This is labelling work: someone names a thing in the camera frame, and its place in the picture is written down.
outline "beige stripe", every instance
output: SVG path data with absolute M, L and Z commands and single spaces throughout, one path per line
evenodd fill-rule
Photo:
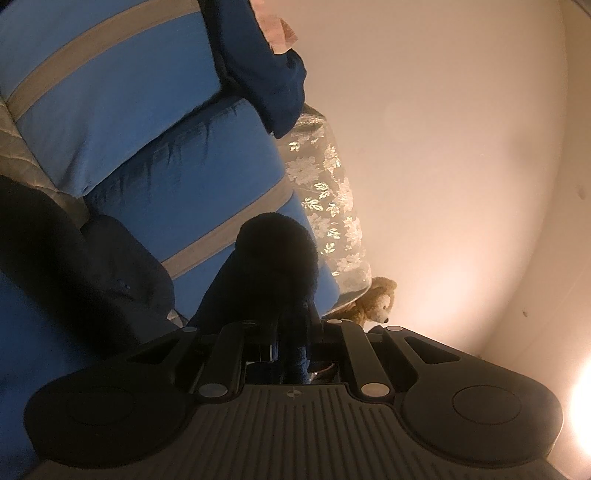
M 197 0 L 148 0 L 85 31 L 33 70 L 8 98 L 17 121 L 45 93 L 109 48 L 156 25 L 199 12 Z
M 179 278 L 201 262 L 232 245 L 236 241 L 238 231 L 244 222 L 261 213 L 276 212 L 289 201 L 293 193 L 293 186 L 289 178 L 287 176 L 283 177 L 262 197 L 188 247 L 182 249 L 179 253 L 163 261 L 162 265 L 173 280 Z

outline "black plastic device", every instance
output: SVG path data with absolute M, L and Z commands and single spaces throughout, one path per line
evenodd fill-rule
M 342 383 L 245 384 L 271 360 L 256 322 L 185 327 L 59 378 L 29 401 L 26 480 L 558 480 L 563 424 L 540 383 L 401 327 L 314 318 Z

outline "white floral pattern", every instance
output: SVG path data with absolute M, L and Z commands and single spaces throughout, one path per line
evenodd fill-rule
M 343 220 L 345 227 L 347 227 L 347 233 L 345 236 L 352 247 L 356 247 L 361 244 L 361 238 L 363 233 L 361 232 L 361 222 L 358 218 L 347 217 Z
M 277 146 L 306 211 L 319 253 L 341 294 L 364 291 L 371 284 L 371 269 L 361 242 L 363 234 L 355 214 L 353 191 L 330 126 L 318 112 L 307 109 Z
M 352 255 L 347 255 L 344 258 L 339 258 L 336 263 L 339 271 L 350 272 L 361 265 L 361 258 L 359 252 Z
M 308 217 L 312 231 L 317 240 L 324 238 L 330 231 L 330 218 L 322 218 L 317 213 L 313 213 Z
M 290 181 L 303 185 L 318 180 L 318 174 L 322 170 L 318 168 L 314 157 L 297 157 L 294 161 L 287 162 L 286 171 Z
M 343 183 L 339 183 L 339 191 L 336 193 L 337 202 L 343 207 L 344 212 L 353 210 L 353 191 L 349 185 L 349 179 L 345 177 Z

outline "dark blue fabric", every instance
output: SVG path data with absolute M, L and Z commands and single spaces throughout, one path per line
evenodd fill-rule
M 0 478 L 18 478 L 37 457 L 22 424 L 46 383 L 97 360 L 0 271 Z
M 111 289 L 166 318 L 174 286 L 166 269 L 117 220 L 93 217 L 80 229 L 89 255 L 112 280 Z
M 253 372 L 256 367 L 247 370 L 248 381 L 307 383 L 306 347 L 318 257 L 314 235 L 297 220 L 279 213 L 250 219 L 240 228 L 234 251 L 188 325 L 204 335 L 219 333 L 236 321 L 276 325 L 276 361 L 259 369 L 258 375 Z
M 200 0 L 212 47 L 228 75 L 257 109 L 268 132 L 281 138 L 304 106 L 306 68 L 289 50 L 273 54 L 249 0 Z
M 285 167 L 256 110 L 226 98 L 193 114 L 142 149 L 86 197 L 94 215 L 119 220 L 159 261 L 170 258 L 276 185 Z M 294 197 L 280 210 L 309 227 Z M 174 282 L 176 308 L 186 318 L 233 247 Z M 316 297 L 323 313 L 338 298 L 329 269 Z
M 0 0 L 0 12 L 4 10 L 12 0 Z

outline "teddy bear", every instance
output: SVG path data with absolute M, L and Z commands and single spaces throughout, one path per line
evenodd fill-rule
M 394 305 L 396 282 L 386 277 L 374 277 L 367 292 L 341 309 L 331 312 L 327 318 L 351 320 L 364 326 L 365 322 L 388 323 L 388 315 Z

